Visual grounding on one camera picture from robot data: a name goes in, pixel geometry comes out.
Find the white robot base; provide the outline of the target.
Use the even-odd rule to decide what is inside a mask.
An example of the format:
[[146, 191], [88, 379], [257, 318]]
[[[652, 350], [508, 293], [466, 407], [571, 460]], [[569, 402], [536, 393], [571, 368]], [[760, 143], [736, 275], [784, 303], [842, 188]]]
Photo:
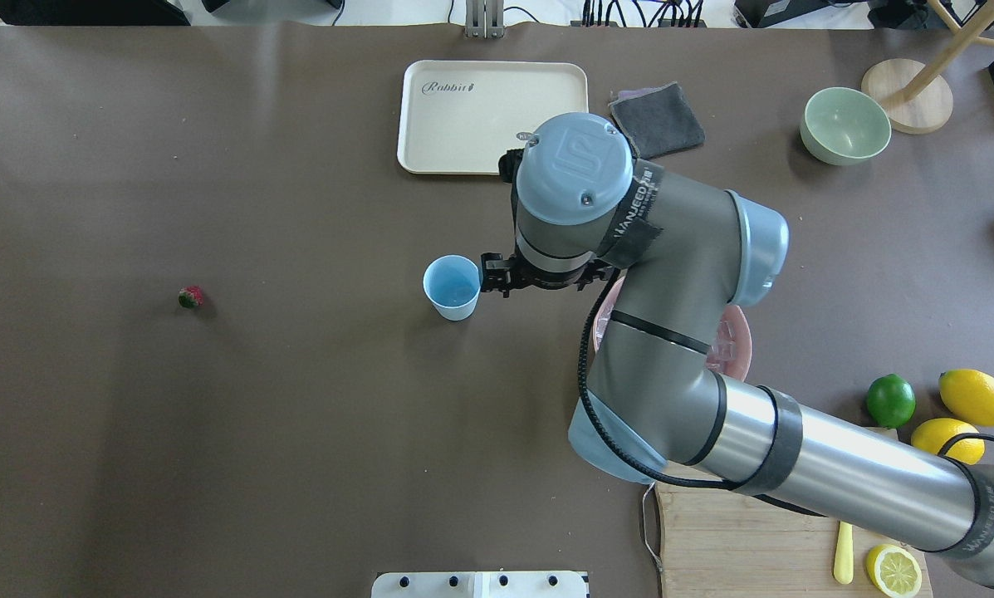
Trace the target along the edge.
[[371, 597], [590, 597], [587, 572], [539, 571], [386, 572]]

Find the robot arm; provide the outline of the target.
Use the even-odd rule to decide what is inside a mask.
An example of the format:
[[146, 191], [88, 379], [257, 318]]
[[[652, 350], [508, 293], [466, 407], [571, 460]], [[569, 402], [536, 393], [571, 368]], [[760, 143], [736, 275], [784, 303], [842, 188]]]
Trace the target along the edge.
[[885, 438], [707, 367], [726, 306], [769, 292], [789, 228], [773, 209], [638, 159], [607, 119], [572, 112], [500, 159], [515, 251], [482, 255], [482, 291], [621, 289], [596, 355], [580, 340], [569, 435], [634, 483], [731, 491], [832, 517], [945, 560], [994, 590], [994, 465]]

